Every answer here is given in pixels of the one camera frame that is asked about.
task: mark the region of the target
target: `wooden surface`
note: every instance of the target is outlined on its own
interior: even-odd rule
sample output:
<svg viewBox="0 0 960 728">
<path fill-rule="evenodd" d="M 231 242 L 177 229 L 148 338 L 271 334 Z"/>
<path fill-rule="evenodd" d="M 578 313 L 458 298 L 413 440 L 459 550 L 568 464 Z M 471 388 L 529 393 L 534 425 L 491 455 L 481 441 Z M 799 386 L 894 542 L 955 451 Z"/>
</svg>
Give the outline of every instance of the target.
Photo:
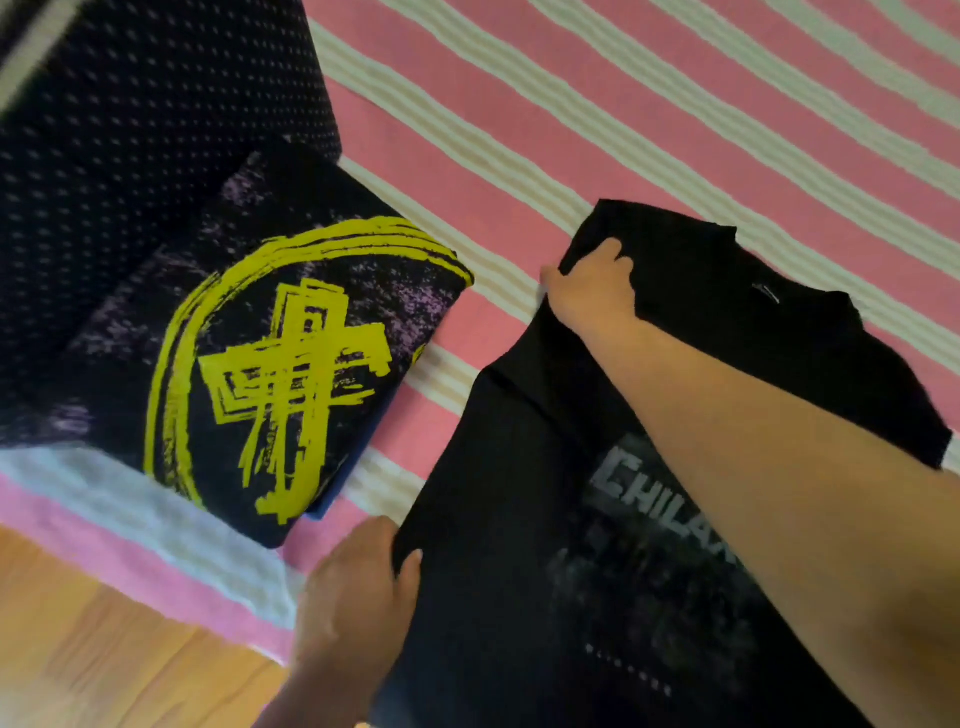
<svg viewBox="0 0 960 728">
<path fill-rule="evenodd" d="M 0 726 L 249 726 L 281 667 L 0 528 Z"/>
</svg>

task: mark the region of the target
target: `striped bedsheet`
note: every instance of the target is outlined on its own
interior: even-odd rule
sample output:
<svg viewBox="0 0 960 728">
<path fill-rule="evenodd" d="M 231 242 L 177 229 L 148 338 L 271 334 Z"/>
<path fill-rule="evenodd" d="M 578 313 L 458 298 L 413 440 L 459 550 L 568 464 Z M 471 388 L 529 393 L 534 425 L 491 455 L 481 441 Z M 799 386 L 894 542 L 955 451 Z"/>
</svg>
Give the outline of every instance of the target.
<svg viewBox="0 0 960 728">
<path fill-rule="evenodd" d="M 303 575 L 408 512 L 537 274 L 602 197 L 736 225 L 849 292 L 960 427 L 957 0 L 306 0 L 343 167 L 477 283 L 322 522 L 267 551 L 94 452 L 0 455 L 0 521 L 283 659 Z M 954 439 L 948 467 L 960 471 Z"/>
</svg>

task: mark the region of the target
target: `polka dot pattern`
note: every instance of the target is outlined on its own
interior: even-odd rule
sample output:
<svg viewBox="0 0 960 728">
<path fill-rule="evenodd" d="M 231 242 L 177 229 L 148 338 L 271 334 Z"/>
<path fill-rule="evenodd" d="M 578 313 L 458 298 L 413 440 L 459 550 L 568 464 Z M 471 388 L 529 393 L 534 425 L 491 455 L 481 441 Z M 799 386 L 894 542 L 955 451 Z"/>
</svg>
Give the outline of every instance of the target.
<svg viewBox="0 0 960 728">
<path fill-rule="evenodd" d="M 84 6 L 0 126 L 0 413 L 277 135 L 339 158 L 300 2 Z"/>
</svg>

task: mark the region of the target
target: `yellow cross print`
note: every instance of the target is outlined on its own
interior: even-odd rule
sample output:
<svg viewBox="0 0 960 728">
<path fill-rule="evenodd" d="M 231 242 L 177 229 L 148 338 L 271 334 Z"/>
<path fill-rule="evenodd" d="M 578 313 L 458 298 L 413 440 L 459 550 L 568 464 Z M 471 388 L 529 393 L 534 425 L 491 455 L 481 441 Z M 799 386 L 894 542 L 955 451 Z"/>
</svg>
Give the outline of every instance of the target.
<svg viewBox="0 0 960 728">
<path fill-rule="evenodd" d="M 320 487 L 330 407 L 360 404 L 373 394 L 341 382 L 355 391 L 334 397 L 337 373 L 353 367 L 369 367 L 377 376 L 390 372 L 383 324 L 348 328 L 348 304 L 339 286 L 311 279 L 299 286 L 282 283 L 267 338 L 199 358 L 217 424 L 253 420 L 240 455 L 243 485 L 264 469 L 275 477 L 276 487 L 257 500 L 256 512 L 275 514 L 280 525 L 306 510 Z M 288 474 L 288 430 L 298 413 L 300 434 Z"/>
</svg>

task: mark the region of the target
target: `person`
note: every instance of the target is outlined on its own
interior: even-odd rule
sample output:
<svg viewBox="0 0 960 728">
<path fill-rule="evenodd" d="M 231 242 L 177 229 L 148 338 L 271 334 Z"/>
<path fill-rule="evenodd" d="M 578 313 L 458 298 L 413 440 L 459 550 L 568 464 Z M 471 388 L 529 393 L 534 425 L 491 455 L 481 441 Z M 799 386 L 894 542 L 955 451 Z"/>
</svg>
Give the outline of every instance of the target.
<svg viewBox="0 0 960 728">
<path fill-rule="evenodd" d="M 863 714 L 960 725 L 960 478 L 638 319 L 620 250 L 607 240 L 567 276 L 544 268 L 557 318 Z M 256 728 L 362 718 L 417 602 L 423 555 L 395 579 L 395 533 L 361 524 L 310 576 L 290 679 Z"/>
</svg>

